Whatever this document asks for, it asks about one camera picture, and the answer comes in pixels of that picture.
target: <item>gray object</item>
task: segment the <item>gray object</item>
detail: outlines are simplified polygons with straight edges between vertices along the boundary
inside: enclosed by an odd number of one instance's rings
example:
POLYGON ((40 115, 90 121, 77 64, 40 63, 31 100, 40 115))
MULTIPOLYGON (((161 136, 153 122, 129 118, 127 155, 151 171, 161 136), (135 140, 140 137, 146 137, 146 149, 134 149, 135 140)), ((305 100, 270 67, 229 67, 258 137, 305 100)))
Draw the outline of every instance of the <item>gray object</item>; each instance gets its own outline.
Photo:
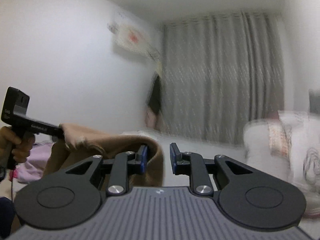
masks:
POLYGON ((307 240, 297 227, 258 232, 229 221, 212 199, 196 197, 187 187, 134 187, 128 195, 110 197, 91 219, 65 230, 23 226, 9 240, 307 240))
POLYGON ((309 91, 310 113, 320 114, 320 93, 309 91))
POLYGON ((212 14, 164 25, 161 130, 241 144, 243 128, 284 107, 276 15, 212 14))

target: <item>metal screw head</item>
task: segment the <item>metal screw head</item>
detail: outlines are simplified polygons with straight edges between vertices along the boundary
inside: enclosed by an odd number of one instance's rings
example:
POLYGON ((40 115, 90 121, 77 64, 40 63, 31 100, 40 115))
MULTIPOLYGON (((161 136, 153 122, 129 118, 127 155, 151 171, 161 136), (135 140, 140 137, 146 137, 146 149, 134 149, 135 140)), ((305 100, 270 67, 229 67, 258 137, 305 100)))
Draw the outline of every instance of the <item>metal screw head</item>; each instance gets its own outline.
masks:
POLYGON ((208 194, 211 190, 211 187, 207 185, 201 185, 196 188, 196 191, 200 194, 208 194))
POLYGON ((113 194, 120 194, 124 191, 124 188, 120 185, 112 185, 108 188, 108 191, 113 194))

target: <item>white wall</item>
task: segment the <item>white wall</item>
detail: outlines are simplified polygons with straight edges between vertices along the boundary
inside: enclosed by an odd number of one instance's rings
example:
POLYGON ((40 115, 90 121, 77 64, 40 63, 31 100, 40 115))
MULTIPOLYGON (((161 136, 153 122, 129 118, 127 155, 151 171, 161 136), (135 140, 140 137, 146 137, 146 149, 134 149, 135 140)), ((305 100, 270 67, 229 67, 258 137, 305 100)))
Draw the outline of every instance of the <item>white wall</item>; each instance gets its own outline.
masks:
POLYGON ((45 122, 143 127, 154 67, 113 44, 107 24, 119 10, 106 0, 0 0, 0 102, 12 86, 30 96, 27 114, 45 122))
POLYGON ((284 0, 283 19, 294 63, 294 109, 307 111, 320 90, 320 0, 284 0))

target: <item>hand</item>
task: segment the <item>hand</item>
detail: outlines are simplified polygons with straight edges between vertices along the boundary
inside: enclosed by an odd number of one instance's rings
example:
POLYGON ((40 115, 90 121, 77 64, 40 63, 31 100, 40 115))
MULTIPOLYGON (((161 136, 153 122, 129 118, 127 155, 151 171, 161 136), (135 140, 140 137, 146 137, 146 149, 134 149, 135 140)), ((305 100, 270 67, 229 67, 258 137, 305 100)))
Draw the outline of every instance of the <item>hand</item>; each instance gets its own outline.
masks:
POLYGON ((35 143, 35 136, 21 140, 9 127, 2 127, 0 129, 0 158, 5 154, 9 142, 16 145, 16 148, 12 150, 14 160, 17 163, 25 163, 35 143))

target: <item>white pillow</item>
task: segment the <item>white pillow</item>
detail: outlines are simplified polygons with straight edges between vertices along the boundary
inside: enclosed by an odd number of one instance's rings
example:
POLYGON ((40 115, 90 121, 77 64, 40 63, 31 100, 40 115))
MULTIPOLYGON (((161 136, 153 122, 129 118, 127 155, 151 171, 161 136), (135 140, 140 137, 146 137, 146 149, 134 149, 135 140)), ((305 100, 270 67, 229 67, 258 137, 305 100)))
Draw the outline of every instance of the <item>white pillow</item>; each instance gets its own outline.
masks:
POLYGON ((290 127, 292 129, 303 126, 303 121, 309 118, 307 112, 296 112, 296 111, 278 111, 279 120, 283 126, 290 127))
POLYGON ((289 160, 271 154, 267 122, 260 120, 247 124, 244 129, 244 145, 248 149, 248 166, 288 181, 289 160))

